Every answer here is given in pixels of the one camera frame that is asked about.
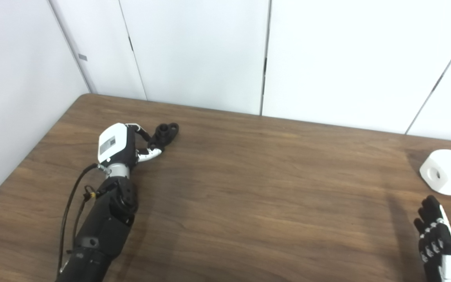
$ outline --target prosthetic hand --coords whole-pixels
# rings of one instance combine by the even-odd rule
[[[413,223],[420,234],[419,252],[427,280],[451,282],[451,227],[443,206],[428,196],[419,215]]]
[[[179,132],[179,125],[161,124],[150,136],[140,125],[116,123],[99,137],[99,164],[88,166],[76,181],[67,202],[61,226],[57,282],[101,282],[113,259],[120,255],[138,209],[137,188],[130,180],[130,172],[138,163],[154,159]],[[147,148],[136,148],[135,134],[147,141]],[[61,257],[64,230],[70,203],[80,180],[88,171],[98,168],[106,180],[85,199],[79,209],[73,229],[70,257],[64,266]],[[76,226],[84,203],[95,198],[90,213],[76,234]]]

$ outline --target wooden table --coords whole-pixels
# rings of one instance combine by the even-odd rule
[[[0,188],[0,282],[54,281],[70,189],[117,122],[180,133],[132,172],[140,209],[105,281],[424,280],[417,171],[451,141],[88,94]]]

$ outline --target white plastic block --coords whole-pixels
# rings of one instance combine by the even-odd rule
[[[438,193],[451,196],[451,150],[435,150],[420,167],[420,175]]]

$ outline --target finger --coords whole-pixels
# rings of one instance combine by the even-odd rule
[[[419,240],[419,254],[424,263],[429,261],[428,256],[426,255],[426,251],[424,250],[424,243],[422,242],[422,240]]]
[[[420,218],[415,218],[415,220],[413,220],[413,225],[415,225],[419,234],[424,234],[426,231],[426,225]]]
[[[419,213],[420,218],[422,219],[422,221],[424,221],[424,224],[426,226],[431,225],[431,217],[424,208],[419,208],[417,212]]]
[[[435,229],[438,246],[444,248],[444,242],[451,241],[451,233],[448,227],[444,224],[438,224]]]
[[[426,207],[424,207],[428,213],[432,216],[432,220],[436,221],[438,218],[442,218],[442,213],[440,211],[440,202],[435,198],[435,196],[433,195],[429,195],[426,198]]]

